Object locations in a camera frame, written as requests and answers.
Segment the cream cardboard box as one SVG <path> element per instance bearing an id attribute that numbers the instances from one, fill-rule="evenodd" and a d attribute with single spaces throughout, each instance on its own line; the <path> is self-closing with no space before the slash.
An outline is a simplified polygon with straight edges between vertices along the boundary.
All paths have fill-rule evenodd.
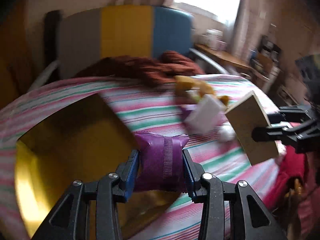
<path id="1" fill-rule="evenodd" d="M 279 155 L 274 141 L 256 142 L 252 139 L 253 129 L 271 125 L 254 91 L 250 91 L 231 104 L 225 116 L 234 129 L 251 165 L 262 163 Z"/>

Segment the purple fabric sachet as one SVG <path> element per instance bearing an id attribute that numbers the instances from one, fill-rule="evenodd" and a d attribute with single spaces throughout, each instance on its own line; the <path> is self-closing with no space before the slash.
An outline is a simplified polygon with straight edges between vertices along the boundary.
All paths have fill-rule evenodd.
<path id="1" fill-rule="evenodd" d="M 167 137 L 137 132 L 135 139 L 139 145 L 141 163 L 135 191 L 185 192 L 183 148 L 189 137 L 185 134 Z"/>

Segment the red cloth at bedside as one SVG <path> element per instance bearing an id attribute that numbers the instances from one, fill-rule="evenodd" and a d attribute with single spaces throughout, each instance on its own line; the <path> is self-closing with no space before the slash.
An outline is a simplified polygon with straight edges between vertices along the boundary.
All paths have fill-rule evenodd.
<path id="1" fill-rule="evenodd" d="M 292 146 L 286 147 L 276 182 L 263 200 L 265 206 L 274 210 L 295 179 L 306 186 L 306 198 L 315 212 L 319 213 L 319 153 L 298 154 Z"/>

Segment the wooden side shelf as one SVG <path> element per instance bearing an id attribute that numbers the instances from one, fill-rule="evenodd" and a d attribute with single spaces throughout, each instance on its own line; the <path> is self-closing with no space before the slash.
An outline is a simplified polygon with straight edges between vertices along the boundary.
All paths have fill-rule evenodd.
<path id="1" fill-rule="evenodd" d="M 209 47 L 202 44 L 195 44 L 195 48 L 223 67 L 232 66 L 243 70 L 252 69 L 245 61 L 231 55 L 226 51 L 212 50 Z"/>

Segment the white foam block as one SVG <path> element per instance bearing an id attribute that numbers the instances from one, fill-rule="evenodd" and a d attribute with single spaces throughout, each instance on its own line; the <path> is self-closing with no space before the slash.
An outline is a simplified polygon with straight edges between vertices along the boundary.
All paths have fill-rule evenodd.
<path id="1" fill-rule="evenodd" d="M 214 129 L 226 106 L 213 95 L 205 94 L 196 108 L 186 117 L 185 123 L 197 134 L 206 134 Z"/>

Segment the gold metal tray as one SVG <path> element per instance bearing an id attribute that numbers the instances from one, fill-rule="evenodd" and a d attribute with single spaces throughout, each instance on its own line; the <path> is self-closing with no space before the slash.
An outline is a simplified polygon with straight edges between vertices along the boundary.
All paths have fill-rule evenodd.
<path id="1" fill-rule="evenodd" d="M 45 118 L 16 142 L 15 190 L 31 239 L 75 180 L 100 180 L 127 162 L 138 146 L 100 94 L 71 103 Z M 133 192 L 117 203 L 121 239 L 143 230 L 178 198 L 176 192 Z M 89 238 L 95 237 L 96 203 L 89 205 Z"/>

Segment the pink patterned curtain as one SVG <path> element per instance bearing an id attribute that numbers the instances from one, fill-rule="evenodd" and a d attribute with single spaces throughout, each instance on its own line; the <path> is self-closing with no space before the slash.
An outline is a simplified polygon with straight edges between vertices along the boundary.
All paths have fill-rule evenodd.
<path id="1" fill-rule="evenodd" d="M 227 50 L 244 61 L 254 47 L 260 9 L 260 0 L 240 0 Z"/>

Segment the yellow wooden toy block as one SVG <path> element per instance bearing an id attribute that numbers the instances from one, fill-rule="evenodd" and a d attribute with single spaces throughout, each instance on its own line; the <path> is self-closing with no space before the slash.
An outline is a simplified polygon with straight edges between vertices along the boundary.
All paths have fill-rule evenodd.
<path id="1" fill-rule="evenodd" d="M 225 106 L 229 103 L 228 96 L 217 96 L 213 87 L 206 81 L 189 76 L 175 76 L 175 94 L 177 96 L 189 97 L 195 103 L 198 103 L 205 95 L 212 95 Z"/>

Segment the dark red crumpled cloth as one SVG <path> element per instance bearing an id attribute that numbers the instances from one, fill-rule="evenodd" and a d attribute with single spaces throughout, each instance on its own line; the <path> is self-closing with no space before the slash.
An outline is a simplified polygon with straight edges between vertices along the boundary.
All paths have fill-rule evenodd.
<path id="1" fill-rule="evenodd" d="M 81 70 L 75 77 L 114 76 L 136 79 L 148 87 L 157 87 L 175 81 L 175 76 L 204 74 L 201 67 L 188 57 L 172 50 L 165 51 L 158 59 L 150 57 L 106 57 Z"/>

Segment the striped pink green bedsheet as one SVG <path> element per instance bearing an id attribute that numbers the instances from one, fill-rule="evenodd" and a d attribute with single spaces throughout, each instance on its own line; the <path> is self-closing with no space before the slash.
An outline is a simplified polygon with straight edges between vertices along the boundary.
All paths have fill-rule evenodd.
<path id="1" fill-rule="evenodd" d="M 227 95 L 231 102 L 251 90 L 255 91 L 267 113 L 277 107 L 251 82 L 231 75 L 208 75 L 208 82 L 218 95 Z M 174 103 L 174 85 L 161 91 L 138 85 L 137 81 L 107 78 L 61 80 L 20 96 L 1 110 L 1 233 L 6 239 L 29 239 L 22 221 L 14 190 L 16 141 L 40 121 L 95 93 L 115 111 L 132 132 L 148 131 L 173 136 L 186 134 L 181 113 Z M 251 166 L 237 141 L 218 142 L 213 135 L 190 135 L 187 149 L 194 161 L 201 163 L 223 181 L 249 182 L 261 199 L 271 191 L 278 174 L 278 165 L 270 159 Z M 133 239 L 196 239 L 201 219 L 201 205 L 195 205 L 182 194 L 164 215 Z"/>

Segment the grey yellow blue headboard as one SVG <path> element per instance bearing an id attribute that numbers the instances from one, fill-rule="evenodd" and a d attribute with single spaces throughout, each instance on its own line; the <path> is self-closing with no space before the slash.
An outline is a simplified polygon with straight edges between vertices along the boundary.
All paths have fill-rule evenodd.
<path id="1" fill-rule="evenodd" d="M 57 35 L 63 79 L 105 57 L 159 58 L 173 50 L 188 55 L 193 46 L 193 16 L 167 7 L 110 5 L 64 18 Z"/>

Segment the black rolled mat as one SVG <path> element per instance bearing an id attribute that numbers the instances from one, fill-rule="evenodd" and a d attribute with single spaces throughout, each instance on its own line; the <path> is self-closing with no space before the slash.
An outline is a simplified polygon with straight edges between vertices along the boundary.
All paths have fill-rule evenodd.
<path id="1" fill-rule="evenodd" d="M 62 19 L 60 10 L 46 13 L 43 21 L 43 62 L 49 66 L 57 59 L 57 32 Z"/>

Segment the white bed frame rail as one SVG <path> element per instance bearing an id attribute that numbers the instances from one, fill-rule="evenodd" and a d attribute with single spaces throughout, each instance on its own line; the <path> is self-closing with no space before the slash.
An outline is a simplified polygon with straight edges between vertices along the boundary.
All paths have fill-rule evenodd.
<path id="1" fill-rule="evenodd" d="M 195 48 L 189 49 L 189 58 L 198 64 L 206 74 L 229 74 L 225 68 Z"/>

